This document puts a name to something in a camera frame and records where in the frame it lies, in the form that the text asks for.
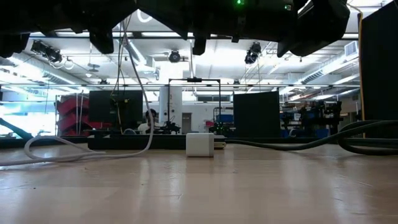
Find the black monitor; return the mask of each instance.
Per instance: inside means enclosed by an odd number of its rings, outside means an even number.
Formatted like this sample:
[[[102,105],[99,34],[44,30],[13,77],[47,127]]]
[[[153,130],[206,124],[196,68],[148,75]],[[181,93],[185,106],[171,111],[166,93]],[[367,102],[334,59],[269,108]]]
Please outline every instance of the black monitor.
[[[142,91],[90,91],[89,120],[113,123],[119,127],[137,128],[142,123]]]
[[[279,92],[234,95],[234,125],[239,138],[279,138]]]

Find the white box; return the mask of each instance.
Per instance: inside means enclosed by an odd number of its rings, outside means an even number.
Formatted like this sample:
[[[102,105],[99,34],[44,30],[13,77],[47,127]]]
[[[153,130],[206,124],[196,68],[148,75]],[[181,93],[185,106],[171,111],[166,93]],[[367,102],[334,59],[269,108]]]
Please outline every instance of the white box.
[[[187,157],[213,157],[214,134],[190,133],[187,134]]]

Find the workbench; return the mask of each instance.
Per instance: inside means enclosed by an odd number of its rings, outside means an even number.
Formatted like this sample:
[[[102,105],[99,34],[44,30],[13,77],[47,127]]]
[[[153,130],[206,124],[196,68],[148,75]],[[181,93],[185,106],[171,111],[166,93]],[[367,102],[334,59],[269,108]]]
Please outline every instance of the workbench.
[[[0,158],[25,155],[3,150]],[[149,151],[0,167],[0,223],[398,223],[397,174],[398,157],[360,156],[335,145],[301,152],[228,145],[214,158]]]

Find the black power cord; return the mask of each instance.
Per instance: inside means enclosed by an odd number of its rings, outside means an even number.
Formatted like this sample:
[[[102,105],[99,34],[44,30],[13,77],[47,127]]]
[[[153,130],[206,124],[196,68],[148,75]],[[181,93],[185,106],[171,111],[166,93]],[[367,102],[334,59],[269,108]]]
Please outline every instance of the black power cord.
[[[398,155],[398,144],[392,145],[392,147],[390,149],[364,149],[364,148],[350,146],[346,141],[347,138],[349,138],[351,136],[365,133],[365,131],[370,130],[370,129],[386,127],[386,126],[398,126],[398,120],[359,121],[359,122],[345,126],[338,134],[334,134],[327,138],[320,139],[320,140],[317,140],[314,142],[310,142],[308,144],[303,144],[300,146],[276,146],[273,144],[262,144],[262,143],[257,143],[257,142],[228,140],[228,139],[225,142],[230,143],[230,144],[242,144],[242,145],[255,146],[255,147],[261,147],[261,148],[266,148],[266,149],[274,149],[274,150],[278,150],[278,151],[301,151],[301,150],[306,150],[306,149],[311,149],[314,147],[322,146],[322,145],[328,144],[328,143],[334,143],[337,141],[339,146],[341,146],[343,149],[345,149],[349,152],[352,152],[352,153],[356,153],[356,154],[362,154],[362,155],[368,155],[368,156]],[[364,140],[363,142],[374,141],[374,139],[363,139],[363,140]]]

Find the doorway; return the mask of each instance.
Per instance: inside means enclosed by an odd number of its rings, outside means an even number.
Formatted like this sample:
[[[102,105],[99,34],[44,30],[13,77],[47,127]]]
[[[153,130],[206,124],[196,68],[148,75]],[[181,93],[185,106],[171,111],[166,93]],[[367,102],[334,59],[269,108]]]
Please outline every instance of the doorway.
[[[182,113],[182,134],[188,134],[192,131],[192,113]]]

